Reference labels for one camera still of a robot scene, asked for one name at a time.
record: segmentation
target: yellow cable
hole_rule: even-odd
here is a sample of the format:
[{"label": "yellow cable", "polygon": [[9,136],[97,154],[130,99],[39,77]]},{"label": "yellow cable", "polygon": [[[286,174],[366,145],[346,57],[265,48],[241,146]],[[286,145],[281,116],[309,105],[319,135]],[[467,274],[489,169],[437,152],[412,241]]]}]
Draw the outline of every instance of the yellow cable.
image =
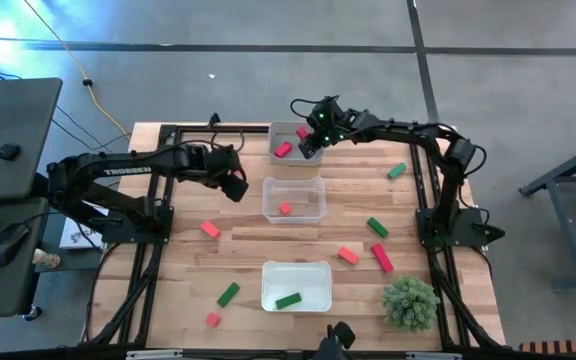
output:
[{"label": "yellow cable", "polygon": [[[81,66],[81,63],[79,62],[79,60],[77,60],[77,58],[75,57],[75,55],[72,53],[72,51],[70,51],[70,49],[68,48],[68,45],[66,45],[65,42],[63,42],[63,40],[61,40],[61,38],[59,37],[59,35],[57,35],[57,33],[55,32],[55,30],[53,30],[50,25],[48,25],[48,23],[41,17],[41,15],[39,15],[39,13],[37,12],[37,10],[35,10],[34,7],[32,7],[32,5],[30,5],[30,3],[28,2],[28,0],[24,0],[24,2],[26,3],[26,5],[28,5],[28,7],[30,8],[30,10],[32,10],[32,12],[35,13],[35,15],[37,15],[37,17],[39,18],[39,20],[41,20],[42,23],[44,23],[44,25],[48,28],[48,30],[50,30],[50,32],[55,35],[55,37],[57,38],[57,40],[59,40],[59,43],[61,44],[61,46],[64,47],[64,49],[66,50],[66,52],[68,52],[68,55],[70,55],[70,57],[72,58],[72,61],[75,63],[75,65],[77,65],[77,67],[79,68],[79,71],[81,72],[81,75],[84,77],[84,80],[90,80],[88,78],[88,75],[86,74],[86,72],[84,71],[84,67]],[[95,106],[97,106],[97,108],[110,120],[112,121],[113,124],[115,124],[115,126],[121,130],[121,132],[130,139],[130,135],[128,134],[128,132],[126,132],[126,129],[124,129],[123,126],[121,126],[121,124],[115,120],[114,117],[112,117],[112,115],[110,115],[106,109],[104,109],[99,102],[97,101],[97,97],[95,96],[94,91],[92,90],[92,85],[86,85],[86,87],[88,88],[88,91],[90,92],[90,97],[92,98],[92,101],[95,103]]]}]

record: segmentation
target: black desk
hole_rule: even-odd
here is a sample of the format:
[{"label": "black desk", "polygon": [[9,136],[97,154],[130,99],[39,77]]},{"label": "black desk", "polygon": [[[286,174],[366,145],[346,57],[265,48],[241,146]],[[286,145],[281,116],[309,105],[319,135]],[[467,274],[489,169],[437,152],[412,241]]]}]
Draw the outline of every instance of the black desk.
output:
[{"label": "black desk", "polygon": [[[0,232],[6,226],[23,222],[33,215],[48,212],[50,207],[45,199],[28,199],[0,206]],[[36,280],[32,256],[43,233],[45,218],[29,222],[32,233],[24,241],[15,259],[5,267],[0,267],[0,317],[26,313],[30,309]]]},{"label": "black desk", "polygon": [[15,161],[0,159],[0,200],[30,193],[61,84],[57,78],[0,80],[0,146],[21,146]]}]

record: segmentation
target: computer mouse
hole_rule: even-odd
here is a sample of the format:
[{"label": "computer mouse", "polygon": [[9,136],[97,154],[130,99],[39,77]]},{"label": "computer mouse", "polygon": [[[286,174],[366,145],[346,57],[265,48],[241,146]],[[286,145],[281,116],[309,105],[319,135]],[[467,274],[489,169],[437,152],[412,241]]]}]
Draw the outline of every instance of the computer mouse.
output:
[{"label": "computer mouse", "polygon": [[0,232],[0,266],[6,266],[15,259],[28,234],[30,228],[23,223],[8,225]]}]

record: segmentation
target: rectangular block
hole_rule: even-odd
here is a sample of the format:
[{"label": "rectangular block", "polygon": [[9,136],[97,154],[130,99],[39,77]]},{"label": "rectangular block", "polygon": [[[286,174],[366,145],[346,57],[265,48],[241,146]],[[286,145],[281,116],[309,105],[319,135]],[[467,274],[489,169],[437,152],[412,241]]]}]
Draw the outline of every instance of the rectangular block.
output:
[{"label": "rectangular block", "polygon": [[275,156],[277,157],[284,157],[288,155],[289,152],[292,151],[292,144],[288,141],[284,141],[279,147],[275,150]]},{"label": "rectangular block", "polygon": [[406,164],[401,163],[397,166],[395,166],[394,168],[392,168],[392,170],[390,170],[388,172],[388,178],[389,179],[394,179],[397,176],[399,176],[399,174],[401,174],[402,172],[404,172],[404,170],[406,170]]},{"label": "rectangular block", "polygon": [[308,127],[306,125],[297,129],[297,136],[299,137],[299,140],[305,139],[306,136],[308,136],[308,134],[309,134]]},{"label": "rectangular block", "polygon": [[287,306],[296,304],[300,301],[301,301],[301,295],[299,295],[299,293],[294,293],[290,296],[286,296],[285,298],[277,300],[275,303],[277,304],[277,309],[281,310]]},{"label": "rectangular block", "polygon": [[388,259],[388,255],[386,254],[386,250],[381,244],[375,244],[370,249],[377,257],[377,261],[379,261],[379,265],[381,265],[381,269],[385,272],[391,272],[395,268],[392,266],[390,259]]},{"label": "rectangular block", "polygon": [[290,213],[292,212],[292,208],[290,207],[290,204],[288,203],[283,203],[281,205],[279,205],[279,211],[281,211],[282,215],[290,215]]},{"label": "rectangular block", "polygon": [[219,231],[219,229],[217,229],[217,227],[208,220],[201,223],[201,230],[210,235],[213,239],[217,239],[219,235],[221,235],[221,231]]},{"label": "rectangular block", "polygon": [[374,217],[368,219],[367,223],[368,226],[370,226],[373,230],[375,230],[377,234],[379,234],[379,236],[381,236],[382,238],[388,236],[388,229],[383,227],[383,225],[381,225],[379,221],[377,221],[377,219],[375,219]]},{"label": "rectangular block", "polygon": [[210,313],[210,314],[208,314],[208,317],[206,318],[206,325],[208,325],[210,327],[217,327],[217,324],[219,324],[219,320],[221,320],[219,315],[217,315],[215,313]]},{"label": "rectangular block", "polygon": [[344,258],[344,260],[348,261],[349,263],[356,265],[359,261],[359,255],[355,254],[354,252],[350,251],[348,248],[341,248],[339,249],[339,256]]},{"label": "rectangular block", "polygon": [[226,307],[226,305],[228,305],[230,300],[237,294],[238,291],[239,291],[239,285],[236,282],[233,282],[232,284],[230,284],[230,286],[228,286],[228,289],[224,291],[221,297],[219,297],[219,300],[217,300],[217,304],[219,304],[219,306],[221,307]]}]

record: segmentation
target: green plant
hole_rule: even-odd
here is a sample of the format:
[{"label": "green plant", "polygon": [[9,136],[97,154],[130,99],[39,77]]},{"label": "green plant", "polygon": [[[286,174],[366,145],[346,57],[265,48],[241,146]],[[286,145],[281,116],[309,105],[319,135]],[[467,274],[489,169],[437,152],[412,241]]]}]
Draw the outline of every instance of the green plant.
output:
[{"label": "green plant", "polygon": [[403,275],[384,287],[382,303],[388,311],[386,322],[397,329],[416,333],[430,329],[437,317],[439,298],[432,286],[412,275]]}]

